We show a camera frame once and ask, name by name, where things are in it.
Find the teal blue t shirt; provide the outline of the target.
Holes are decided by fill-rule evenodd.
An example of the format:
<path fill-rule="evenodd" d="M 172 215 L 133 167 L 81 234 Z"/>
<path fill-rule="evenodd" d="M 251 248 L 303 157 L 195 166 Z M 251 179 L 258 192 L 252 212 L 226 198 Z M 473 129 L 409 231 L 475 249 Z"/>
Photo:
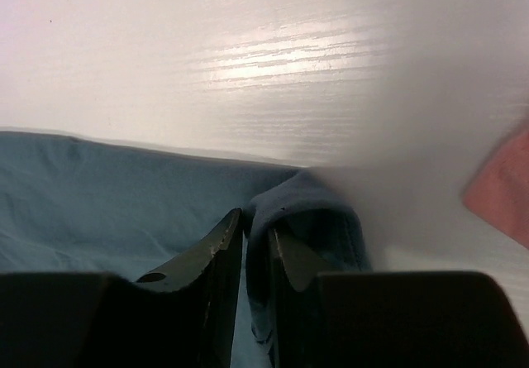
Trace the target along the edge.
<path fill-rule="evenodd" d="M 186 251 L 231 209 L 246 236 L 234 367 L 267 367 L 266 236 L 285 221 L 342 270 L 367 271 L 360 220 L 307 170 L 113 146 L 67 136 L 1 135 L 1 269 L 111 271 L 135 280 Z"/>

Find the pink t shirt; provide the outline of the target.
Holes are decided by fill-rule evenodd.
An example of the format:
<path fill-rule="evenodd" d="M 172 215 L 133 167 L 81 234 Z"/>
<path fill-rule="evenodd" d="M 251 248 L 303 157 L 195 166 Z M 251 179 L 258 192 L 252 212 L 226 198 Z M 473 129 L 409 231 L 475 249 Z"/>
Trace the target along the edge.
<path fill-rule="evenodd" d="M 528 247 L 528 122 L 489 152 L 462 193 L 474 215 Z"/>

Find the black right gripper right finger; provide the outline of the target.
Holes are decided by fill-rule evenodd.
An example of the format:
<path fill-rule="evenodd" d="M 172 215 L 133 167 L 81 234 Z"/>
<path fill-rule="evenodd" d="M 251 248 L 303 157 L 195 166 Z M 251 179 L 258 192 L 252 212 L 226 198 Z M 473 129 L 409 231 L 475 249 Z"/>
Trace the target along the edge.
<path fill-rule="evenodd" d="M 287 227 L 269 242 L 277 367 L 525 367 L 502 288 L 472 271 L 339 271 Z"/>

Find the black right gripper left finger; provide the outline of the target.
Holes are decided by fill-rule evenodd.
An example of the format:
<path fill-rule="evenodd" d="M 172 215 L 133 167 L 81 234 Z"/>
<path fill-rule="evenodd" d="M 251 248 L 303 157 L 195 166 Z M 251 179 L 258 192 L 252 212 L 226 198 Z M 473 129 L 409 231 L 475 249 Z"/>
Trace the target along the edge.
<path fill-rule="evenodd" d="M 227 367 L 241 210 L 136 281 L 111 273 L 1 277 L 4 367 Z"/>

